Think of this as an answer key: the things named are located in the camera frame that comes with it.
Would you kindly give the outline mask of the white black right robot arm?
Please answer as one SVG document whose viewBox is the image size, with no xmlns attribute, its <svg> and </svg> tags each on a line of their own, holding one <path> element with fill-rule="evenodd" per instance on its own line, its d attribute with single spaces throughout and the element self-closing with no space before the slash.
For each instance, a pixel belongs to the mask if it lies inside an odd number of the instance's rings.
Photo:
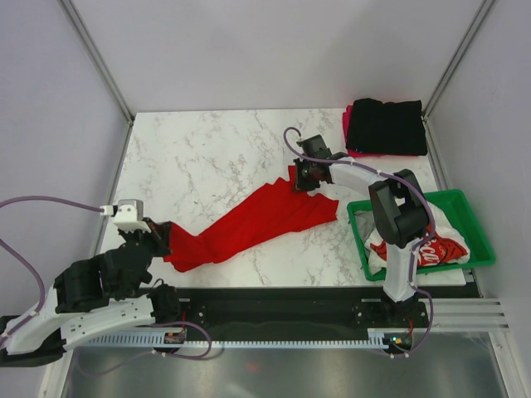
<svg viewBox="0 0 531 398">
<path fill-rule="evenodd" d="M 393 174 L 361 164 L 350 157 L 311 158 L 299 153 L 295 161 L 295 186 L 301 191 L 319 188 L 321 182 L 368 191 L 373 220 L 386 245 L 387 271 L 380 305 L 381 319 L 399 326 L 410 316 L 408 303 L 419 292 L 415 283 L 417 255 L 435 228 L 435 218 L 413 171 Z"/>
</svg>

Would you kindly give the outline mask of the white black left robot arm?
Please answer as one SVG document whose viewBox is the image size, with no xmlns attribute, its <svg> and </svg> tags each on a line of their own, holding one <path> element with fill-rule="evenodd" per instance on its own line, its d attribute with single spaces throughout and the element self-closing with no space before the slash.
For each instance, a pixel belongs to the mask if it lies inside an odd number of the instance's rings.
<svg viewBox="0 0 531 398">
<path fill-rule="evenodd" d="M 90 339 L 149 325 L 173 326 L 182 317 L 178 291 L 148 285 L 153 259 L 170 255 L 172 224 L 145 219 L 142 229 L 119 235 L 119 247 L 79 260 L 59 274 L 43 306 L 1 319 L 1 365 L 53 363 Z"/>
</svg>

